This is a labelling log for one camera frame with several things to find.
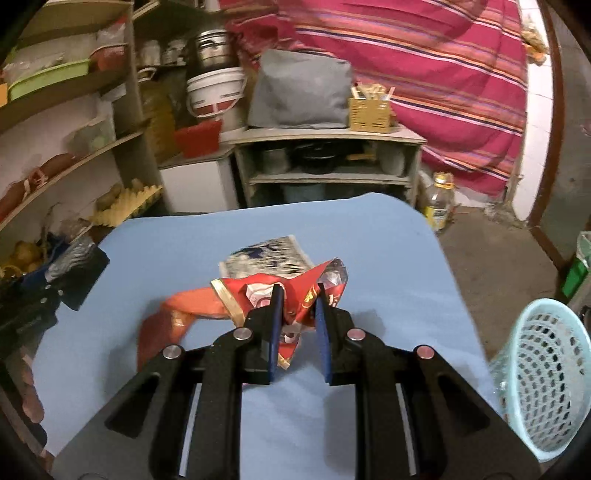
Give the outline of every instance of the white bucket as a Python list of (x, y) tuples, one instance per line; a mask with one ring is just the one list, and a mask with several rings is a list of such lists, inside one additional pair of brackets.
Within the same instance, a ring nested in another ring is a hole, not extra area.
[(187, 109), (204, 119), (227, 112), (244, 95), (246, 75), (240, 67), (204, 73), (187, 81)]

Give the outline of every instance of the mesh basket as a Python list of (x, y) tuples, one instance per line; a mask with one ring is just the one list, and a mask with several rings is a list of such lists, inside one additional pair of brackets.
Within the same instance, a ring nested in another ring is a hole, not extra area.
[(501, 413), (540, 462), (561, 454), (591, 406), (591, 343), (564, 304), (530, 303), (490, 363)]

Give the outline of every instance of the metal screw head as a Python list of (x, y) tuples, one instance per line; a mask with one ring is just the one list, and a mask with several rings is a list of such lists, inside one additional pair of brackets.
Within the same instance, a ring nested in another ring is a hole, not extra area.
[(178, 358), (181, 353), (183, 353), (183, 350), (178, 345), (168, 345), (164, 350), (162, 350), (164, 357), (168, 358), (169, 360)]
[(430, 360), (435, 356), (435, 350), (428, 345), (421, 345), (417, 348), (417, 355), (424, 360)]
[(354, 342), (359, 342), (365, 338), (365, 332), (361, 328), (351, 328), (347, 332), (347, 337)]
[(248, 340), (252, 336), (252, 331), (246, 327), (240, 327), (234, 330), (236, 340)]

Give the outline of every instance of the blue gripper pad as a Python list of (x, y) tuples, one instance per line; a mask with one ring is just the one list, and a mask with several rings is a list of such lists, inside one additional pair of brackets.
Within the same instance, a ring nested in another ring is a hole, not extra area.
[(279, 337), (281, 334), (281, 324), (283, 323), (283, 300), (285, 292), (279, 285), (273, 287), (271, 294), (271, 320), (273, 329), (271, 333), (271, 343), (269, 345), (269, 377), (275, 380), (277, 371), (277, 360), (279, 356)]
[(326, 328), (326, 312), (324, 311), (324, 301), (320, 297), (321, 292), (316, 298), (314, 318), (316, 320), (316, 341), (318, 342), (318, 349), (320, 351), (320, 365), (322, 366), (322, 373), (326, 383), (330, 384), (332, 380), (332, 370), (330, 361), (330, 343), (329, 333)]

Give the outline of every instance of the crumpled wrapper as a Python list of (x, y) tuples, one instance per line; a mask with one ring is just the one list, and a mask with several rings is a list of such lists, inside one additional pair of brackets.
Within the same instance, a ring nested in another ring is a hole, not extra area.
[(343, 262), (335, 258), (294, 278), (258, 273), (246, 278), (216, 278), (210, 287), (177, 293), (167, 299), (160, 311), (146, 318), (138, 338), (138, 370), (171, 343), (179, 343), (198, 317), (230, 318), (241, 327), (253, 308), (268, 305), (274, 284), (285, 290), (284, 322), (279, 345), (278, 364), (284, 369), (291, 358), (304, 329), (314, 328), (310, 308), (320, 291), (319, 283), (332, 306), (339, 302), (347, 284)]

